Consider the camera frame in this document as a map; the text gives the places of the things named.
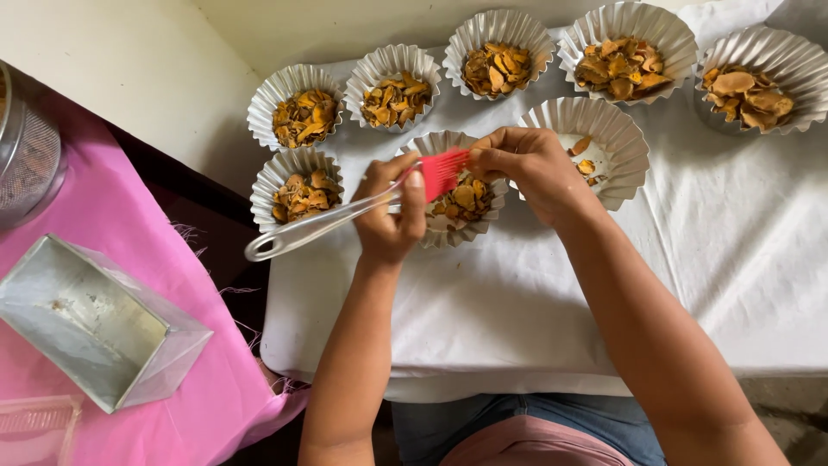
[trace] hand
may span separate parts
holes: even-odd
[[[469,170],[517,183],[537,218],[552,226],[573,210],[603,210],[551,129],[503,127],[471,145]]]
[[[417,158],[409,152],[390,162],[374,160],[365,172],[351,202],[371,197],[388,189]],[[387,206],[380,206],[354,220],[363,246],[363,257],[386,265],[399,265],[408,251],[426,233],[426,189],[422,173],[414,170],[402,186],[402,213],[389,215]]]

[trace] pink shirt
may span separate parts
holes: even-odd
[[[517,415],[471,435],[440,466],[633,466],[618,450],[578,430]]]

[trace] fluted aluminum cup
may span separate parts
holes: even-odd
[[[725,113],[713,113],[713,102],[706,100],[701,88],[702,78],[713,68],[742,65],[750,70],[764,71],[779,84],[779,89],[793,99],[791,118],[787,123],[761,131],[758,127],[741,129],[739,119],[725,121]],[[789,134],[806,131],[812,122],[821,123],[828,112],[828,53],[805,37],[765,26],[752,26],[731,32],[705,51],[696,68],[696,90],[693,96],[696,112],[708,126],[724,134],[760,135]]]
[[[567,137],[572,144],[582,136],[592,136],[590,147],[597,155],[596,173],[607,177],[592,190],[608,211],[617,211],[625,199],[633,199],[644,186],[650,168],[650,148],[633,117],[615,105],[586,97],[561,97],[529,110],[515,126],[552,129],[562,143]],[[585,154],[573,160],[578,161]],[[509,185],[519,190],[514,181]]]
[[[429,103],[423,106],[421,114],[414,115],[414,120],[408,120],[402,128],[399,124],[386,128],[383,125],[372,127],[362,114],[365,101],[365,91],[377,87],[380,81],[399,75],[401,71],[408,71],[414,79],[425,81],[431,87]],[[345,108],[351,112],[351,119],[359,122],[360,128],[374,128],[388,133],[405,133],[417,126],[431,112],[434,99],[440,95],[437,83],[440,82],[440,65],[434,62],[434,57],[418,46],[380,47],[373,53],[367,54],[357,62],[356,68],[351,71],[351,78],[345,86]]]
[[[421,157],[430,157],[457,148],[469,148],[477,138],[457,131],[440,131],[428,133],[420,138],[414,138],[406,145],[397,150],[397,155],[417,151]],[[437,231],[431,228],[426,229],[426,234],[420,240],[424,248],[434,246],[442,249],[446,246],[457,247],[464,241],[474,241],[477,235],[483,235],[489,230],[489,223],[498,219],[499,210],[506,205],[504,198],[509,190],[506,180],[500,179],[489,183],[489,189],[494,194],[491,207],[478,221],[466,223],[456,231]]]
[[[279,102],[290,99],[296,92],[311,89],[325,92],[336,102],[334,125],[323,139],[314,143],[321,143],[336,133],[336,127],[342,123],[342,111],[345,109],[342,103],[344,95],[339,90],[339,85],[334,78],[319,68],[312,65],[293,65],[273,73],[259,86],[250,100],[248,129],[253,131],[253,138],[258,140],[260,146],[268,146],[272,151],[286,148],[279,144],[276,134],[273,133],[273,110]]]
[[[475,94],[463,81],[463,67],[469,58],[469,52],[483,48],[487,42],[504,42],[510,46],[528,49],[529,55],[532,56],[529,81],[519,85],[512,92],[498,94],[497,97]],[[530,83],[537,81],[541,73],[546,71],[546,63],[552,62],[555,53],[555,44],[541,22],[515,10],[489,10],[478,13],[457,28],[449,43],[443,60],[445,77],[451,79],[451,85],[460,88],[462,95],[471,95],[475,100],[507,99],[519,91],[526,90]]]
[[[599,45],[607,39],[635,36],[656,48],[664,62],[663,74],[673,82],[662,85],[641,99],[616,100],[607,90],[589,91],[580,87],[575,79],[575,67],[584,58],[584,49]],[[696,36],[674,13],[661,7],[639,2],[618,2],[593,10],[566,30],[558,42],[560,68],[566,71],[566,80],[573,83],[578,92],[589,92],[590,99],[603,99],[611,104],[624,102],[635,105],[651,104],[659,97],[668,98],[684,80],[693,76],[696,63]]]
[[[267,233],[284,225],[273,216],[273,194],[285,186],[287,179],[294,173],[309,177],[320,168],[336,183],[339,189],[339,202],[336,205],[342,204],[345,189],[342,188],[342,176],[339,174],[341,168],[332,157],[326,157],[324,152],[315,148],[283,148],[273,154],[273,159],[268,160],[256,175],[253,194],[250,196],[253,204],[250,211],[253,213],[253,221],[259,225],[259,233]]]

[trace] fingernail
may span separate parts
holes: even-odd
[[[406,184],[410,187],[423,187],[422,173],[420,173],[419,170],[414,170],[410,175],[408,175]]]

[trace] person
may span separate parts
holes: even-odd
[[[385,189],[416,160],[374,161],[354,199]],[[554,227],[607,353],[634,398],[477,395],[393,403],[403,464],[456,466],[776,466],[788,464],[714,343],[647,267],[549,129],[500,128],[478,140],[469,170],[508,177]],[[408,251],[426,229],[423,180],[402,212],[355,220],[363,251],[313,380],[300,446],[307,466],[373,463],[371,429],[391,371],[391,308]]]

